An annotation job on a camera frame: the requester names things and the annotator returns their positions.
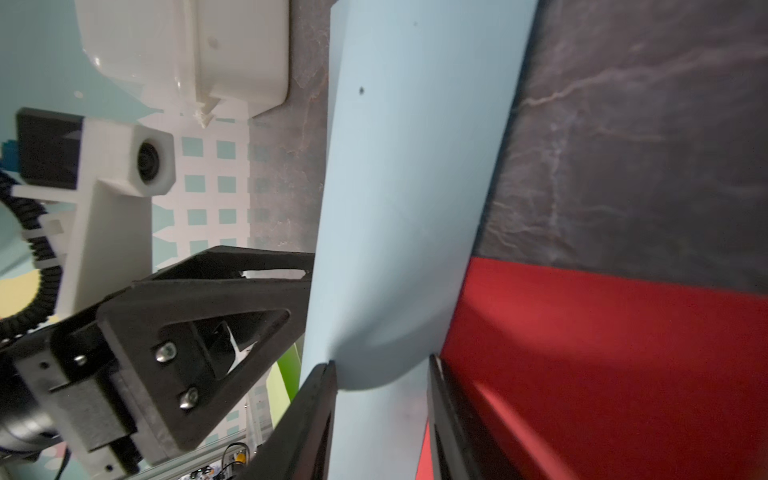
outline screw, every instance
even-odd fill
[[[176,358],[176,353],[176,345],[173,342],[166,342],[154,353],[154,359],[160,363],[170,362]]]
[[[197,393],[197,389],[190,387],[186,392],[181,394],[179,398],[179,408],[182,410],[191,410],[197,405],[197,400],[200,395]]]

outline light blue panel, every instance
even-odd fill
[[[205,175],[184,175],[184,191],[191,194],[204,194]]]
[[[237,223],[237,210],[235,210],[234,208],[220,208],[219,223],[221,224]]]
[[[190,242],[190,255],[202,252],[208,248],[208,240],[192,240]]]
[[[157,270],[157,266],[161,263],[178,256],[175,242],[167,242],[152,236],[152,267],[154,270]]]
[[[175,225],[174,211],[152,204],[152,233]]]
[[[235,159],[235,142],[216,140],[216,157],[224,160]]]
[[[189,209],[187,222],[190,225],[208,225],[208,212],[204,208]]]
[[[185,157],[202,157],[203,139],[196,137],[182,137],[181,154]]]
[[[237,192],[237,179],[235,177],[219,177],[219,193],[234,194]]]
[[[536,1],[339,5],[302,377],[336,361],[329,480],[414,478],[425,361],[461,289]]]
[[[16,137],[15,113],[42,108],[135,122],[144,106],[88,61],[73,0],[0,2],[0,141]],[[83,98],[74,93],[79,91]]]

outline red surface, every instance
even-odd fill
[[[765,296],[472,259],[442,357],[529,478],[766,464]]]

